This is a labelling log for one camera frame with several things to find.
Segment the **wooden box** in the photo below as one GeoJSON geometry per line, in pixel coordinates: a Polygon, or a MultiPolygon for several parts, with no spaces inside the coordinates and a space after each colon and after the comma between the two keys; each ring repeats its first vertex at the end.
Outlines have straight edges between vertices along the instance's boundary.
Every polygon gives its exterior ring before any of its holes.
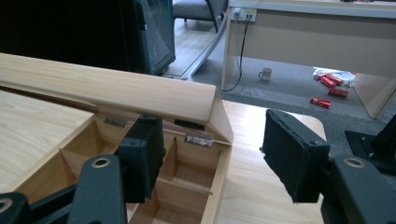
{"type": "Polygon", "coordinates": [[[84,161],[114,153],[138,116],[149,115],[164,120],[167,152],[153,198],[127,204],[128,220],[215,221],[233,141],[215,87],[6,54],[0,86],[1,193],[33,203],[77,183],[84,161]]]}

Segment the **floor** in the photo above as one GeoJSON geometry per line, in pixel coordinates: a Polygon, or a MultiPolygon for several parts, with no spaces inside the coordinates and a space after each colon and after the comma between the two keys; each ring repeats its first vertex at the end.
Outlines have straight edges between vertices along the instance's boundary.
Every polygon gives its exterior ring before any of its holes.
{"type": "MultiPolygon", "coordinates": [[[[344,134],[345,130],[377,135],[390,119],[395,116],[396,101],[391,104],[380,119],[371,119],[353,88],[347,89],[349,95],[345,99],[338,97],[329,98],[327,87],[313,79],[314,65],[288,64],[243,58],[240,82],[238,83],[239,75],[235,72],[226,89],[231,89],[236,83],[238,84],[232,91],[221,91],[220,83],[225,46],[224,26],[222,26],[222,31],[217,35],[214,29],[208,31],[208,27],[213,26],[211,22],[187,21],[187,23],[182,22],[181,24],[179,29],[186,28],[189,30],[194,27],[194,29],[202,32],[211,33],[213,42],[212,45],[209,45],[195,56],[197,60],[193,62],[195,67],[192,71],[188,73],[185,69],[180,75],[172,77],[215,85],[224,100],[313,116],[323,123],[327,141],[331,145],[331,156],[341,153],[352,154],[344,134]],[[262,81],[258,76],[264,67],[272,69],[269,81],[262,81]],[[330,100],[332,102],[331,107],[326,109],[310,104],[309,101],[312,96],[330,100]]],[[[177,59],[183,58],[186,54],[197,53],[193,49],[179,50],[178,52],[181,55],[177,55],[177,59]]],[[[396,178],[387,175],[386,178],[396,190],[396,178]]]]}

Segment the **gray floor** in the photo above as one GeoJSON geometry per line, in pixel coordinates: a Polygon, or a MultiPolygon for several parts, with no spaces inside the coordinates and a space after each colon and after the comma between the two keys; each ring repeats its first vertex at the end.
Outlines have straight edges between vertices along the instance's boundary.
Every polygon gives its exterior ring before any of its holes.
{"type": "MultiPolygon", "coordinates": [[[[224,45],[225,34],[222,33],[214,50],[188,81],[215,85],[219,89],[224,45]]],[[[353,88],[346,89],[349,95],[345,99],[330,97],[327,87],[313,79],[313,66],[243,58],[240,83],[232,91],[219,92],[225,100],[313,116],[323,123],[327,141],[331,145],[331,156],[352,154],[344,131],[377,135],[395,115],[396,101],[380,119],[371,119],[353,88]],[[270,81],[261,81],[258,77],[264,67],[273,71],[270,81]],[[312,96],[330,100],[331,108],[310,104],[312,96]]],[[[238,74],[233,74],[227,89],[237,79],[238,74]]],[[[396,178],[389,175],[386,178],[396,189],[396,178]]]]}

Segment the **wooden lid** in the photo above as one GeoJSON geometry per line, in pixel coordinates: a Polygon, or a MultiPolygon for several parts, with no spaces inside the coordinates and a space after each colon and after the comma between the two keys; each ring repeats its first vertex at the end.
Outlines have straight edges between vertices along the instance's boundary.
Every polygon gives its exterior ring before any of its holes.
{"type": "Polygon", "coordinates": [[[92,105],[193,123],[231,143],[233,131],[215,86],[0,53],[0,86],[92,105]]]}

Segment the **white desk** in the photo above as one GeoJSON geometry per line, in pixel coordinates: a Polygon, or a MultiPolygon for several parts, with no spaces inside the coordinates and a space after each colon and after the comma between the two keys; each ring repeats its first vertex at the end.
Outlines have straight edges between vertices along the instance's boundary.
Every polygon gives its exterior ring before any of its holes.
{"type": "MultiPolygon", "coordinates": [[[[236,68],[231,7],[257,8],[244,57],[359,72],[355,91],[378,118],[396,95],[396,3],[336,0],[261,0],[229,3],[221,87],[236,68]]],[[[237,25],[241,42],[244,23],[237,25]]]]}

